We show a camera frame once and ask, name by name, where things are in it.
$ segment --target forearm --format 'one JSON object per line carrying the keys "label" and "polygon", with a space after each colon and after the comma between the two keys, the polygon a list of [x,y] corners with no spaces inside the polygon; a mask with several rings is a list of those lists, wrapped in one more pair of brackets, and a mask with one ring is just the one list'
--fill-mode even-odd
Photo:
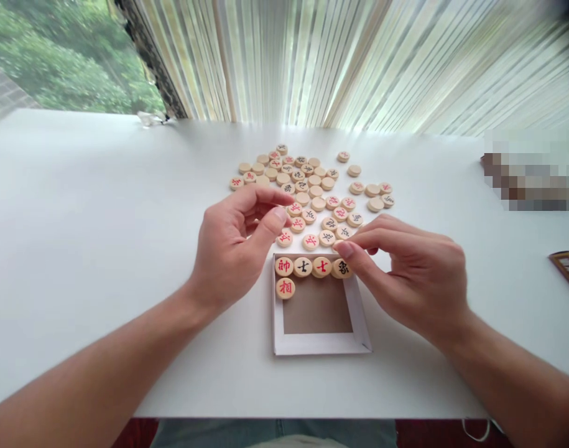
{"label": "forearm", "polygon": [[517,447],[569,447],[569,376],[471,315],[433,341]]}
{"label": "forearm", "polygon": [[0,404],[0,447],[108,447],[209,322],[185,291],[84,348]]}

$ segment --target green trees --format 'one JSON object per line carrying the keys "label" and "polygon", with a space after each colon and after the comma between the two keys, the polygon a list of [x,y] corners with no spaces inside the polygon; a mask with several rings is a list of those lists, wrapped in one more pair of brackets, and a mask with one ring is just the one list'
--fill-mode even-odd
{"label": "green trees", "polygon": [[0,2],[0,68],[45,108],[164,110],[105,0]]}

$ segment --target sheer curtain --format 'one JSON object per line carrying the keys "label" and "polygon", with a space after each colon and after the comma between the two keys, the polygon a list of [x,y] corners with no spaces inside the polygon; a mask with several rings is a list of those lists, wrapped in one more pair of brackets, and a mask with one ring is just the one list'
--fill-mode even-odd
{"label": "sheer curtain", "polygon": [[189,118],[478,136],[569,128],[539,0],[137,0]]}

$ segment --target white table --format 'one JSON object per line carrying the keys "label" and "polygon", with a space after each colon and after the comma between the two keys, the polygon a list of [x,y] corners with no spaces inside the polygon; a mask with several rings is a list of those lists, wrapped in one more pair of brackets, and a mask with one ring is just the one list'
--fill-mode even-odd
{"label": "white table", "polygon": [[[186,280],[203,210],[229,193],[239,162],[280,142],[332,167],[347,149],[364,183],[390,182],[390,213],[463,245],[473,309],[569,373],[569,285],[547,259],[569,249],[569,213],[504,211],[484,183],[480,139],[193,121],[143,129],[132,116],[20,110],[0,123],[0,400]],[[349,183],[344,174],[333,193]],[[175,360],[138,416],[485,415],[446,360],[363,286],[373,354],[276,358],[267,278]]]}

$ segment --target brown cardboard bottom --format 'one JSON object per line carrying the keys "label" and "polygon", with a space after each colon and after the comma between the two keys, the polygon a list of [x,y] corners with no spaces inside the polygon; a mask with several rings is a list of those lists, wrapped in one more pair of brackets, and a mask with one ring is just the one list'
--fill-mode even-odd
{"label": "brown cardboard bottom", "polygon": [[283,301],[284,334],[352,333],[343,281],[331,275],[290,277],[295,295]]}

